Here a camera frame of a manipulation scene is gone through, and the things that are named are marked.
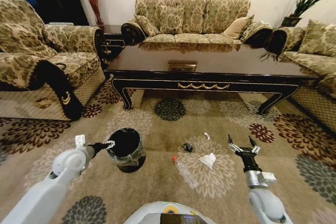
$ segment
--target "table leg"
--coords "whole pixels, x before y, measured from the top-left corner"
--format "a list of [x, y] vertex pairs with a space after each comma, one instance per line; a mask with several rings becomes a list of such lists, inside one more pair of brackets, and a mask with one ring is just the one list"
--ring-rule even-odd
[[124, 102], [124, 110], [130, 110], [132, 107], [132, 100], [127, 93], [125, 86], [122, 84], [122, 80], [112, 79], [112, 87], [116, 90], [118, 95], [121, 97]]
[[268, 111], [279, 102], [283, 101], [284, 99], [290, 97], [294, 94], [298, 89], [299, 86], [282, 86], [282, 90], [279, 90], [281, 93], [275, 93], [269, 99], [267, 99], [262, 105], [260, 105], [258, 112], [260, 115], [265, 115]]

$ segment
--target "dark wooden coffee table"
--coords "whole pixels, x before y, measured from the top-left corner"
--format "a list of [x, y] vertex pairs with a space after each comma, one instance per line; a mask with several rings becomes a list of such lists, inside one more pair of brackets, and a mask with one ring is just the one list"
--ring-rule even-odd
[[259, 107], [264, 115], [318, 78], [292, 62], [260, 59], [265, 53], [245, 45], [144, 42], [126, 46], [105, 72], [113, 75], [125, 110], [132, 106], [127, 88], [272, 93]]

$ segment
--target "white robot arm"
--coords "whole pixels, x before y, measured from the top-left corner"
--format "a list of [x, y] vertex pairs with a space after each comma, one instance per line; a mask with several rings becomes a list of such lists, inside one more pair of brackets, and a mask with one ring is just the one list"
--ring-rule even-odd
[[84, 146], [83, 135], [76, 136], [76, 149], [58, 155], [47, 177], [35, 184], [11, 210], [1, 224], [46, 224], [61, 205], [69, 183], [79, 176], [89, 161], [102, 149], [111, 145]]
[[267, 188], [272, 182], [275, 182], [275, 176], [272, 173], [263, 172], [254, 157], [258, 154], [260, 146], [249, 137], [253, 148], [239, 147], [233, 143], [229, 135], [229, 147], [244, 163], [244, 173], [246, 174], [247, 186], [250, 188], [248, 200], [257, 215], [260, 224], [293, 224], [281, 200]]

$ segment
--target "floor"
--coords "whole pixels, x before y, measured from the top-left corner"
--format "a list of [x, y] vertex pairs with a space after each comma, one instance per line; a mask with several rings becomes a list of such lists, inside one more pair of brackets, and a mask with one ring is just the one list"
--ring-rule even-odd
[[[137, 92], [130, 90], [132, 97]], [[145, 91], [139, 108], [124, 111], [106, 83], [79, 121], [0, 119], [0, 220], [50, 172], [58, 154], [74, 147], [75, 135], [102, 142], [116, 129], [133, 127], [143, 139], [144, 165], [126, 174], [102, 151], [69, 185], [51, 223], [120, 224], [158, 200], [191, 206], [218, 224], [258, 223], [247, 201], [243, 163], [227, 145], [230, 134], [240, 146], [249, 145], [249, 135], [261, 146], [256, 161], [277, 177], [271, 190], [295, 224], [335, 224], [335, 139], [288, 101], [256, 114], [264, 100], [261, 94], [154, 90]], [[187, 141], [193, 153], [182, 150]], [[211, 152], [212, 170], [198, 161]], [[195, 189], [179, 175], [173, 156], [197, 180]]]

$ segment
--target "patterned sofa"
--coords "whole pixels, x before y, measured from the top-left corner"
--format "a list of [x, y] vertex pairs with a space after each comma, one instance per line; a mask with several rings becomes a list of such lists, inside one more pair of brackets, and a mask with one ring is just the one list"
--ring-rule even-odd
[[[321, 23], [315, 22], [312, 25], [321, 26]], [[309, 38], [310, 43], [305, 46], [310, 50], [320, 51], [320, 53], [318, 55], [307, 54], [299, 52], [302, 51], [301, 44], [303, 44], [307, 29], [281, 27], [272, 34], [267, 49], [280, 54], [281, 60], [294, 61], [303, 67], [303, 71], [313, 71], [321, 77], [318, 82], [307, 83], [306, 86], [301, 87], [292, 95], [292, 99], [336, 132], [336, 54], [326, 56], [323, 53], [324, 48], [330, 48], [328, 43], [335, 45], [335, 33], [326, 33], [326, 36], [323, 36], [325, 29], [321, 27], [320, 31], [312, 34]]]
[[246, 17], [249, 0], [136, 0], [135, 14], [147, 17], [160, 31], [161, 6], [183, 8], [183, 33], [158, 34], [153, 37], [143, 31], [136, 19], [121, 27], [126, 45], [139, 42], [189, 42], [213, 44], [254, 44], [263, 46], [272, 28], [261, 22], [252, 22], [238, 41], [221, 35], [237, 18]]
[[0, 0], [0, 117], [76, 120], [105, 80], [102, 31], [45, 25], [25, 0]]

